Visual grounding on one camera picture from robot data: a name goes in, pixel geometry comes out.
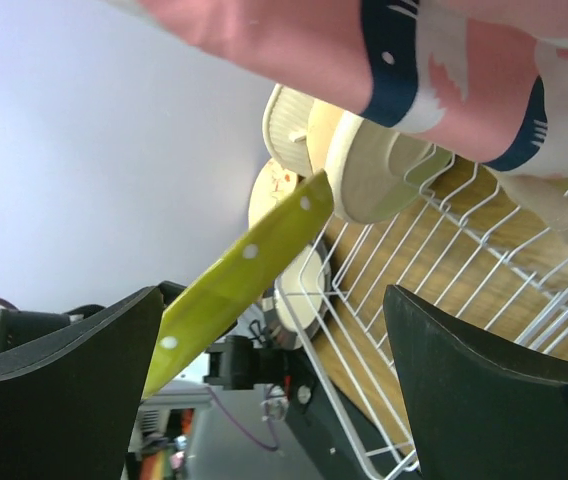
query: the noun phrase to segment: dish rack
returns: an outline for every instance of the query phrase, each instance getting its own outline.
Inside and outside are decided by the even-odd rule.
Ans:
[[[557,186],[568,197],[568,181]],[[335,275],[333,290],[320,294],[316,318],[323,335],[313,343],[290,304],[291,295],[303,295],[312,305],[311,293],[300,282],[299,292],[282,297],[371,479],[419,468],[384,324],[388,284],[401,284],[520,345],[568,359],[568,246],[514,205],[478,164],[453,156],[415,187],[418,201],[385,224],[349,225],[333,217],[325,225],[320,237],[330,246],[326,262]],[[333,382],[370,418],[382,444],[364,447]],[[392,455],[397,466],[379,471],[373,461],[378,455]]]

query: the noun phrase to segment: wooden table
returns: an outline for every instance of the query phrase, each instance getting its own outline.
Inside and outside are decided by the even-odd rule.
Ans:
[[[437,198],[443,199],[465,184],[473,178],[473,171],[472,164],[458,161],[433,185]],[[483,169],[479,169],[477,178],[450,199],[450,211],[462,215],[494,191],[495,180]],[[468,226],[481,235],[513,208],[510,200],[500,193],[468,217]],[[397,217],[390,230],[388,223],[374,225],[361,242],[358,239],[363,227],[348,226],[344,229],[343,222],[338,219],[331,221],[326,232],[327,242],[336,245],[334,271],[347,260],[352,261],[340,284],[341,291],[350,292],[348,305],[343,301],[333,302],[341,323],[330,318],[327,325],[334,346],[351,366],[364,395],[360,395],[349,378],[326,335],[320,335],[315,340],[315,347],[331,379],[370,418],[377,416],[395,443],[404,442],[406,435],[390,414],[385,400],[390,401],[406,425],[408,421],[399,383],[386,359],[380,354],[382,352],[388,359],[392,358],[385,337],[383,313],[379,311],[387,285],[400,280],[401,285],[431,303],[437,301],[443,310],[482,328],[499,314],[499,320],[491,331],[510,340],[514,340],[548,302],[548,298],[530,284],[523,286],[524,281],[510,268],[498,264],[494,255],[478,249],[478,243],[466,233],[458,233],[458,227],[447,219],[439,223],[430,239],[424,243],[441,217],[436,208],[426,206],[425,201],[419,200]],[[543,225],[537,217],[521,211],[491,235],[490,243],[512,250],[542,229]],[[358,244],[356,255],[349,258],[350,252]],[[516,255],[513,262],[527,272],[539,272],[537,278],[540,278],[567,256],[568,247],[554,234],[547,234]],[[429,275],[440,257],[437,267]],[[482,284],[491,271],[493,273],[490,279]],[[566,288],[568,265],[552,275],[545,286],[549,291]],[[364,327],[371,324],[370,337],[352,315],[355,310]],[[568,359],[568,338],[553,354]],[[379,389],[370,380],[371,376],[377,379]],[[371,409],[367,408],[366,402],[369,402]]]

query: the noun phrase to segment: white polka dot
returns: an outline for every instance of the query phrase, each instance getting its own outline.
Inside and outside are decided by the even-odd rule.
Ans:
[[[259,251],[259,248],[257,248],[257,245],[255,245],[254,243],[251,243],[250,245],[247,245],[246,247],[244,247],[244,251],[242,252],[242,256],[244,258],[255,258],[255,257],[257,257],[258,251]]]
[[[173,350],[175,347],[177,347],[177,338],[164,337],[160,341],[160,345],[162,346],[162,348],[165,348],[166,350]]]
[[[391,52],[384,52],[382,53],[382,60],[384,60],[389,65],[393,65],[395,63],[395,57]]]

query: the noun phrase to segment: white wall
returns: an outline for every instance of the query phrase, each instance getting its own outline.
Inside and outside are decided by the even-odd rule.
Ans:
[[[246,228],[266,80],[94,0],[0,0],[0,295],[189,282]]]

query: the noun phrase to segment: pink cloth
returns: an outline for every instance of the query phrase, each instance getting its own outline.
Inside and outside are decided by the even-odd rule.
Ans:
[[[188,44],[382,125],[568,176],[568,0],[135,1]]]

